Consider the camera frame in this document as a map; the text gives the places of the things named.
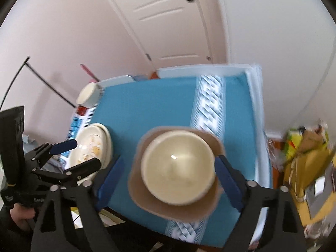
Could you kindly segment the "person's left hand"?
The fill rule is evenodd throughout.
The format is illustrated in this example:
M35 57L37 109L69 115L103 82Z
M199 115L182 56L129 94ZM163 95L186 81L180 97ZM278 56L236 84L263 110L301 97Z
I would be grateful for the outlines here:
M10 216L20 229L28 231L31 229L28 220L31 220L35 217L35 210L34 208L27 208L21 204L16 203L10 210Z

